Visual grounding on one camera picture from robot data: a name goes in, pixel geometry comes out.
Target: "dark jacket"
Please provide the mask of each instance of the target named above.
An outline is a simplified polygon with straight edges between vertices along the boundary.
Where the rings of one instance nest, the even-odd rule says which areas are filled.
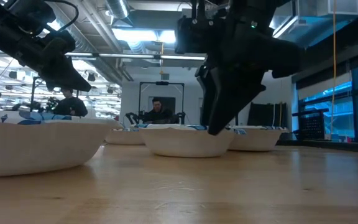
[[[53,112],[59,115],[71,115],[71,111],[75,111],[74,116],[86,116],[88,114],[84,102],[77,97],[61,100]]]
[[[173,113],[170,109],[161,108],[161,110],[159,112],[151,110],[150,112],[146,113],[145,120],[151,121],[151,122],[166,120],[166,122],[163,122],[163,123],[170,123],[170,119],[171,119],[172,115],[173,115]]]

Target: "man sitting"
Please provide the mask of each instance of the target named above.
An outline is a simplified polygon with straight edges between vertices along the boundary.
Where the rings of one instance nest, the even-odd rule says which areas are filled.
[[[170,109],[164,108],[160,99],[153,99],[153,109],[145,114],[144,122],[153,124],[170,124],[172,122],[173,113]]]
[[[73,90],[62,88],[61,91],[65,99],[59,102],[53,113],[70,116],[86,116],[88,114],[84,102],[73,96]]]

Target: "window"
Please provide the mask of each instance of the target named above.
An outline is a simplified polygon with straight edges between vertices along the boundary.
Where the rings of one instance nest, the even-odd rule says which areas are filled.
[[[334,113],[332,113],[332,101],[324,101],[312,105],[306,105],[305,110],[329,109],[324,113],[325,133],[331,133],[331,115],[333,114],[333,134],[354,137],[353,101],[351,97],[335,100]]]
[[[335,94],[336,93],[345,93],[345,92],[350,92],[352,90],[352,82],[346,82],[340,85],[337,85],[335,87]],[[334,88],[330,88],[328,90],[324,90],[321,93],[315,94],[313,96],[309,96],[305,98],[305,102],[311,101],[311,100],[316,100],[316,99],[320,99],[323,97],[327,97],[327,96],[332,96],[334,92]]]

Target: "glass wall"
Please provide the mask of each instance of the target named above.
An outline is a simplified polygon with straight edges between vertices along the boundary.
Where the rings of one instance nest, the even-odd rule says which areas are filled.
[[[332,117],[333,134],[358,141],[358,68],[353,69],[351,74],[351,81],[335,87],[334,109],[331,105],[332,88],[301,100],[299,106],[301,111],[328,109],[324,113],[325,133],[331,133]]]

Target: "wooden table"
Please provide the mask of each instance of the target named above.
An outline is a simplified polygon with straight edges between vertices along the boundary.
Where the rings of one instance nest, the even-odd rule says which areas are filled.
[[[0,223],[358,224],[358,153],[180,159],[106,146],[84,166],[0,178]]]

